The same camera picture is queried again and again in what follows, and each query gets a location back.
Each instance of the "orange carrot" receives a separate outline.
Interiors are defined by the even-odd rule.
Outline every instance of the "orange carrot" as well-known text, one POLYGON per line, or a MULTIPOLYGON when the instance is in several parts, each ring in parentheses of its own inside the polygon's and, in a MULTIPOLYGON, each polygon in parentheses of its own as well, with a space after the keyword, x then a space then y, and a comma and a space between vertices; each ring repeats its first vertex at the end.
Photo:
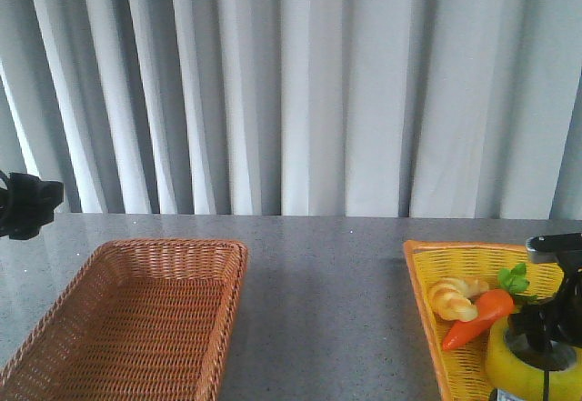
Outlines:
POLYGON ((459 348, 488 330, 495 321, 509 315, 514 308, 513 298, 503 289, 485 292, 475 302, 478 316, 472 321, 456 321, 443 339, 443 350, 459 348))

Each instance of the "toy croissant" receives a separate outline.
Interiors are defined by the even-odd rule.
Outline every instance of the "toy croissant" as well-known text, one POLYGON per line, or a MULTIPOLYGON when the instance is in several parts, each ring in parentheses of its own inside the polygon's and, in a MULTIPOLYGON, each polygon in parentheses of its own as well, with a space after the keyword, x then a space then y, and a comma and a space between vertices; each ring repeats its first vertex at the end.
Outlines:
POLYGON ((487 281, 474 277, 448 276, 428 290, 428 302, 435 313, 447 321, 470 321, 477 317, 477 307, 468 299, 489 290, 487 281))

